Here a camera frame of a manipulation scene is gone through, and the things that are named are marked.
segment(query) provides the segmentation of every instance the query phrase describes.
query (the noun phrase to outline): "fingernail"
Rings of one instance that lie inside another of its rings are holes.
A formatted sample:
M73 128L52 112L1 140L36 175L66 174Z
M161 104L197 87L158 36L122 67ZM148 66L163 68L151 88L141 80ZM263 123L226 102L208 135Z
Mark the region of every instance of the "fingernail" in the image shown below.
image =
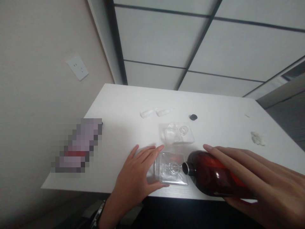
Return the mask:
M204 144L203 147L206 149L206 150L211 150L213 149L212 146L208 145L208 144Z

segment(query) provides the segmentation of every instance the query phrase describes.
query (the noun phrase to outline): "wrist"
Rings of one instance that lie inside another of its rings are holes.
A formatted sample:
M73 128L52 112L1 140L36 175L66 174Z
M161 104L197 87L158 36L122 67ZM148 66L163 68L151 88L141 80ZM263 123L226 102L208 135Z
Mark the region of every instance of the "wrist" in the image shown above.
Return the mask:
M124 202L112 193L106 201L103 213L98 222L99 229L113 229L128 210L124 207Z

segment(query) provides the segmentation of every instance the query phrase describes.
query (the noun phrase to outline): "bottle neck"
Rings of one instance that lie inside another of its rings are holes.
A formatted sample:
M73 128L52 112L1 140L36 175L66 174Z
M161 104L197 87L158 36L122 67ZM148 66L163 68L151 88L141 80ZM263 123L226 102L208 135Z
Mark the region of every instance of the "bottle neck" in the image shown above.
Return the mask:
M195 176L196 174L196 168L193 163L191 162L184 162L182 164L182 170L184 174L189 175L189 176Z

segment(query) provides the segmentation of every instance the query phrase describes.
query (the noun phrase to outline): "finger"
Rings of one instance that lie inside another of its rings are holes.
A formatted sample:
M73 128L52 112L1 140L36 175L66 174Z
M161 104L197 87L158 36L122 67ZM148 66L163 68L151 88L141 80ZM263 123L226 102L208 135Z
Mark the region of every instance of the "finger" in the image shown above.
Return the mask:
M147 171L149 170L150 166L154 163L154 161L156 160L156 158L158 157L159 153L161 150L163 150L164 145L160 145L158 146L149 157L146 158L146 160L143 162L144 167L147 169Z
M230 198L230 197L224 197L223 198L229 205L236 208L237 210L241 211L242 213L245 213L246 215L253 217L255 210L251 203L248 203L244 200L238 199L238 198Z
M142 156L138 159L139 163L143 163L143 161L146 160L146 158L148 158L154 151L155 149L149 149L147 151L145 151Z
M169 187L169 184L161 184L159 181L149 184L147 187L147 195L163 187Z
M133 157L134 157L134 155L135 155L135 153L136 153L136 151L137 151L138 148L139 148L139 145L136 145L136 146L132 149L132 151L130 152L129 156L127 157L127 160L133 159Z
M147 146L146 148L142 149L134 158L137 160L146 150L154 149L155 146Z
M266 183L275 184L279 182L280 177L278 174L239 149L225 148L222 146L217 146L215 148L236 160Z
M305 176L303 174L300 174L296 171L288 169L277 163L271 162L271 161L263 158L262 156L260 156L256 153L253 153L250 150L247 150L247 149L237 149L237 150L240 150L240 151L244 152L245 154L249 155L250 157L254 158L255 160L259 161L260 163L262 163L263 165L265 165L266 167L268 167L272 171L274 171L276 174L280 174L287 178L293 179L297 183L302 183L305 180Z
M263 199L271 198L269 185L258 178L254 173L218 149L206 144L204 144L203 147L232 173L234 173L234 175L240 179L256 195L256 197Z

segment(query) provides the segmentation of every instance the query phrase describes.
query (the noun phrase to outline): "wall outlet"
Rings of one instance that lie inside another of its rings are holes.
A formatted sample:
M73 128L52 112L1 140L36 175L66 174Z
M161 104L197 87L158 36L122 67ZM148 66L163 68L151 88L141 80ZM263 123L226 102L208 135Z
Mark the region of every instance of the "wall outlet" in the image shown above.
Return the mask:
M79 56L74 57L66 62L74 72L79 81L89 74L84 62Z

